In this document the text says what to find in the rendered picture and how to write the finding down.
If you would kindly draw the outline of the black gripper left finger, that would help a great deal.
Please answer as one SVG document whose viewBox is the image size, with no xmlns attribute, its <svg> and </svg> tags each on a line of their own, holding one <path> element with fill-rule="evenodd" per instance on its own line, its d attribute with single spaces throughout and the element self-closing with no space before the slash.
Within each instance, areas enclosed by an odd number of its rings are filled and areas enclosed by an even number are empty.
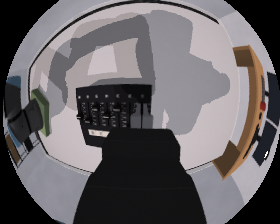
<svg viewBox="0 0 280 224">
<path fill-rule="evenodd" d="M 141 113 L 141 114 L 140 114 Z M 137 103 L 136 113 L 130 116 L 131 128 L 141 128 L 142 124 L 142 103 Z"/>
</svg>

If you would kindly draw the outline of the black lighting desk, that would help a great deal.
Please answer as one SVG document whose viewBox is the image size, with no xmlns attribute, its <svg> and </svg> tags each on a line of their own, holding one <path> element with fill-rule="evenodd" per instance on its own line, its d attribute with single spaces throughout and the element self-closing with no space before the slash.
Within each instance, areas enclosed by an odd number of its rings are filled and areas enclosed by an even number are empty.
<svg viewBox="0 0 280 224">
<path fill-rule="evenodd" d="M 112 128 L 130 128 L 130 116 L 135 114 L 137 103 L 147 104 L 148 113 L 151 114 L 151 98 L 150 84 L 111 84 L 76 88 L 76 117 L 80 121 L 86 145 L 101 148 Z"/>
</svg>

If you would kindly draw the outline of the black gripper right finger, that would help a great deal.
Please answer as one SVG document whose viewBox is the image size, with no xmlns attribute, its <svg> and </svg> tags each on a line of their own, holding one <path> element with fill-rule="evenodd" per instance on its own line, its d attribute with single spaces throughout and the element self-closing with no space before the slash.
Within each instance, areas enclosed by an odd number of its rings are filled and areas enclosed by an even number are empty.
<svg viewBox="0 0 280 224">
<path fill-rule="evenodd" d="M 147 104 L 142 103 L 142 128 L 153 128 L 153 115 L 148 114 Z"/>
</svg>

